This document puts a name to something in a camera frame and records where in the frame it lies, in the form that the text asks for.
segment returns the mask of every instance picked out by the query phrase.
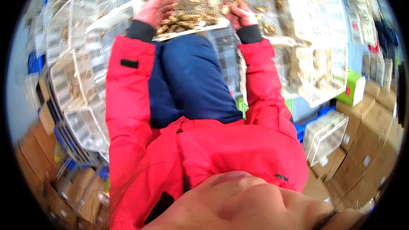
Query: red sleeve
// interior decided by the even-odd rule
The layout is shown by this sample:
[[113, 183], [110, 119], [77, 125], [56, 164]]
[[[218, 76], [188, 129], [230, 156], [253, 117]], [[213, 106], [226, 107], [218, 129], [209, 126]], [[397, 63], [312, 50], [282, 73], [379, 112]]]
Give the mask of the red sleeve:
[[291, 113], [281, 96], [281, 83], [274, 47], [268, 39], [258, 43], [241, 44], [239, 49], [247, 65], [246, 88], [249, 110], [246, 123], [282, 132], [297, 138]]
[[[137, 69], [121, 60], [138, 61]], [[110, 137], [111, 186], [122, 186], [126, 174], [136, 169], [152, 135], [148, 80], [155, 59], [155, 45], [118, 36], [112, 46], [106, 77], [106, 124]]]

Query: left hand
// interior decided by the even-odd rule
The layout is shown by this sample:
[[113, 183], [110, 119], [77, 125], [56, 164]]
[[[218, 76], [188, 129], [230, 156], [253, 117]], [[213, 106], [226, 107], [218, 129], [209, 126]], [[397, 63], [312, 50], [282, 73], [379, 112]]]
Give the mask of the left hand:
[[174, 13], [175, 2], [176, 0], [148, 0], [135, 13], [133, 19], [145, 22], [156, 29], [163, 20]]

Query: white label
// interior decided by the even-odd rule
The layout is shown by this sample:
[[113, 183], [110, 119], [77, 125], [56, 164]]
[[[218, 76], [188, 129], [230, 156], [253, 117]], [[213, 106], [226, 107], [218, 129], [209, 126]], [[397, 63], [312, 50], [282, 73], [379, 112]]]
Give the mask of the white label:
[[350, 137], [348, 134], [345, 133], [344, 143], [345, 143], [346, 145], [348, 145], [350, 139], [351, 139], [351, 137]]
[[383, 183], [385, 183], [385, 181], [386, 181], [386, 176], [383, 176], [383, 178], [382, 178], [382, 180], [381, 180], [381, 185], [382, 185]]
[[368, 167], [369, 162], [371, 161], [371, 157], [370, 156], [366, 156], [365, 161], [364, 161], [364, 166]]
[[324, 202], [332, 204], [331, 199], [329, 197], [327, 197], [327, 199], [325, 199]]
[[328, 164], [328, 158], [327, 157], [322, 158], [320, 161], [320, 165], [324, 167], [327, 164]]
[[60, 210], [60, 213], [61, 213], [61, 215], [62, 215], [63, 217], [67, 217], [67, 213], [66, 213], [65, 211]]

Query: stack of boxes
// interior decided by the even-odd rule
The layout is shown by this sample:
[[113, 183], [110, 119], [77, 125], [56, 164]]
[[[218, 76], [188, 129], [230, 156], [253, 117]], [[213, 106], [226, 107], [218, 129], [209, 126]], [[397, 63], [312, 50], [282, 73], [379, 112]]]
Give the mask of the stack of boxes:
[[54, 134], [40, 121], [18, 142], [16, 158], [40, 207], [52, 221], [66, 229], [108, 229], [109, 197], [105, 181], [92, 168], [65, 170], [57, 179], [63, 150]]

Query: green box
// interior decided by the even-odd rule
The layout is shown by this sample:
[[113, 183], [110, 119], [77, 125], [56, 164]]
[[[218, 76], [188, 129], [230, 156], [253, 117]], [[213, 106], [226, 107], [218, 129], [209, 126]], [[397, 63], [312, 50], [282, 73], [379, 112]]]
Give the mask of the green box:
[[335, 98], [342, 103], [355, 106], [364, 98], [365, 82], [364, 76], [348, 69], [346, 89]]

